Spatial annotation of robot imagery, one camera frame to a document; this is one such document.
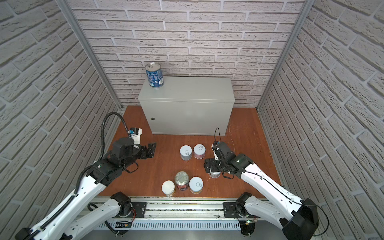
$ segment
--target blue component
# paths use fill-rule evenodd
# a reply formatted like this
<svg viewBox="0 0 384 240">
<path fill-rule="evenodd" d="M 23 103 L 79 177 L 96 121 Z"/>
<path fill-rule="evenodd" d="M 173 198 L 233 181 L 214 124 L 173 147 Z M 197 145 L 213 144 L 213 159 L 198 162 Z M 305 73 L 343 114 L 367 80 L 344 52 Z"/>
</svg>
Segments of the blue component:
<svg viewBox="0 0 384 240">
<path fill-rule="evenodd" d="M 163 73 L 161 72 L 161 68 L 157 71 L 151 72 L 146 70 L 147 72 L 147 77 L 149 81 L 149 85 L 154 88 L 159 88 L 163 86 L 164 81 L 163 81 Z"/>
</svg>

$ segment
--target mounting plate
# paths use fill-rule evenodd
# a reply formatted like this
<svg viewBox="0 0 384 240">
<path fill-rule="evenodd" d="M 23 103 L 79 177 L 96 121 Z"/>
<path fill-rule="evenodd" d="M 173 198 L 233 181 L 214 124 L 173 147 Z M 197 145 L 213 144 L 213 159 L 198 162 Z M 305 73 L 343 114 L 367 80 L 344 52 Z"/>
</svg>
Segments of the mounting plate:
<svg viewBox="0 0 384 240">
<path fill-rule="evenodd" d="M 133 208 L 136 211 L 136 218 L 143 218 L 147 207 L 146 202 L 131 202 Z"/>
<path fill-rule="evenodd" d="M 223 202 L 223 208 L 224 208 L 224 217 L 225 218 L 234 218 L 234 217 L 238 217 L 238 218 L 254 218 L 255 216 L 254 215 L 247 215 L 247 216 L 240 216 L 238 213 L 237 213 L 237 209 L 236 209 L 236 203 L 235 202 Z"/>
</svg>

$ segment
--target wooden floor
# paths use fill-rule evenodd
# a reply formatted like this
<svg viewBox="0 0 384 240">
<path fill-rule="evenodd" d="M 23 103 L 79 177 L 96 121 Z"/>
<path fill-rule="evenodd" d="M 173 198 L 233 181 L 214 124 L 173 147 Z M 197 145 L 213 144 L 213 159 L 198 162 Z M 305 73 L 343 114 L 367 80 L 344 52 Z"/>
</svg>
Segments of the wooden floor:
<svg viewBox="0 0 384 240">
<path fill-rule="evenodd" d="M 166 180 L 174 180 L 177 172 L 185 171 L 189 177 L 198 176 L 203 179 L 204 187 L 200 194 L 193 194 L 189 189 L 179 191 L 176 189 L 175 197 L 239 197 L 243 192 L 250 192 L 256 197 L 263 197 L 248 183 L 235 177 L 225 179 L 222 176 L 213 179 L 204 169 L 204 159 L 192 156 L 189 161 L 180 158 L 179 149 L 183 145 L 192 148 L 200 143 L 207 151 L 205 158 L 214 157 L 210 146 L 213 136 L 186 136 L 186 135 L 152 135 L 144 112 L 140 106 L 128 106 L 124 114 L 128 128 L 142 128 L 141 144 L 156 142 L 155 156 L 152 159 L 137 160 L 139 169 L 123 174 L 111 183 L 100 195 L 111 196 L 121 191 L 127 196 L 165 196 L 161 185 Z M 125 137 L 126 132 L 120 124 L 113 141 Z M 275 165 L 269 152 L 268 144 L 255 108 L 233 108 L 229 120 L 227 134 L 222 137 L 235 154 L 244 153 L 249 156 L 266 174 L 280 183 Z"/>
</svg>

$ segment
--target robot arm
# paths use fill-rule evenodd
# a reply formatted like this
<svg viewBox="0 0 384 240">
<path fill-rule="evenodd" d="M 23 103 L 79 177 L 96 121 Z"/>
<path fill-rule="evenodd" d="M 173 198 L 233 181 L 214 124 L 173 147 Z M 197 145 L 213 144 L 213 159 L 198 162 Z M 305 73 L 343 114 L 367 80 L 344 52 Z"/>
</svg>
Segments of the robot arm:
<svg viewBox="0 0 384 240">
<path fill-rule="evenodd" d="M 152 158 L 156 143 L 140 145 L 141 129 L 131 128 L 130 137 L 113 143 L 112 151 L 87 167 L 79 176 L 75 190 L 69 194 L 47 217 L 32 228 L 23 228 L 16 234 L 17 240 L 69 240 L 81 239 L 102 222 L 130 213 L 131 199 L 122 192 L 111 196 L 106 203 L 82 218 L 74 221 L 84 207 L 126 168 L 137 159 Z"/>
<path fill-rule="evenodd" d="M 288 240 L 309 240 L 319 226 L 316 204 L 302 200 L 267 176 L 249 157 L 235 155 L 224 142 L 212 145 L 215 158 L 206 159 L 206 172 L 223 172 L 236 175 L 249 183 L 271 203 L 259 201 L 249 193 L 237 200 L 240 215 L 259 216 L 280 228 Z"/>
</svg>

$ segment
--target pink can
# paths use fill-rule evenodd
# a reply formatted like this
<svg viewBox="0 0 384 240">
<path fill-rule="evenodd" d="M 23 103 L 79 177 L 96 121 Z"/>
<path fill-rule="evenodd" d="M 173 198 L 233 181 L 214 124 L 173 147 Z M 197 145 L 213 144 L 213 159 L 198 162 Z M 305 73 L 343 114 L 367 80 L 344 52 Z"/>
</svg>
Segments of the pink can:
<svg viewBox="0 0 384 240">
<path fill-rule="evenodd" d="M 194 148 L 193 148 L 193 155 L 195 156 L 195 158 L 197 159 L 202 159 L 205 157 L 205 147 L 203 144 L 197 144 Z"/>
</svg>

